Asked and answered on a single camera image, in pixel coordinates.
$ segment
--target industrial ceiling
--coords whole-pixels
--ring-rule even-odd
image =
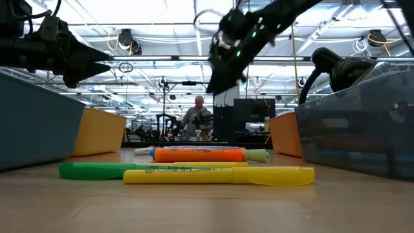
[[[57,2],[56,0],[27,1],[33,6],[33,14],[46,9],[54,10]],[[69,24],[70,30],[78,41],[97,50],[112,56],[127,56],[128,51],[120,47],[115,50],[114,48],[117,34],[123,28],[130,28],[134,38],[142,47],[142,57],[165,56],[168,59],[169,56],[200,57],[191,57],[187,61],[168,61],[168,59],[162,61],[156,58],[152,61],[151,58],[146,61],[129,61],[133,67],[129,73],[120,72],[118,65],[122,61],[111,61],[107,63],[113,67],[111,72],[89,78],[84,82],[90,83],[83,83],[77,89],[66,88],[61,84],[60,76],[54,76],[49,72],[38,71],[36,75],[17,69],[3,69],[3,72],[13,72],[15,76],[29,82],[77,98],[89,106],[126,115],[130,119],[135,119],[137,115],[151,118],[162,112],[163,96],[159,85],[162,77],[167,82],[209,81],[212,72],[206,57],[221,16],[205,13],[199,17],[197,28],[193,25],[193,19],[196,14],[206,9],[213,9],[224,15],[235,6],[235,2],[232,0],[63,0],[58,17]],[[271,0],[242,0],[241,7],[245,12],[249,9],[253,11],[269,2]],[[354,3],[354,5],[343,5],[343,2]],[[411,32],[405,25],[400,9],[397,6],[393,7],[392,12],[403,32],[412,41]],[[35,21],[35,30],[40,23],[41,19]],[[278,109],[292,108],[283,104],[295,101],[295,68],[291,59],[294,55],[293,42],[298,57],[311,56],[313,51],[320,47],[327,47],[344,57],[388,57],[389,54],[384,47],[370,47],[366,39],[361,41],[362,36],[366,37],[371,29],[380,29],[388,41],[395,41],[388,45],[391,56],[409,55],[387,10],[378,0],[322,1],[297,18],[294,25],[295,40],[291,36],[292,30],[287,29],[276,38],[275,47],[267,45],[260,52],[259,56],[268,57],[267,61],[255,62],[249,66],[248,75],[255,85],[248,86],[248,98],[261,98],[258,92],[267,93],[267,98],[287,93],[291,95],[283,96]],[[298,62],[298,77],[306,78],[312,70],[311,62]],[[328,86],[327,76],[322,76],[311,93],[326,94],[329,92]],[[186,109],[193,105],[195,95],[204,92],[203,85],[175,86],[169,90],[166,97],[167,113],[182,116]],[[245,86],[240,87],[240,92],[241,98],[244,98]],[[169,99],[172,94],[176,95],[175,100]],[[213,97],[207,95],[204,98],[207,108],[212,110]]]

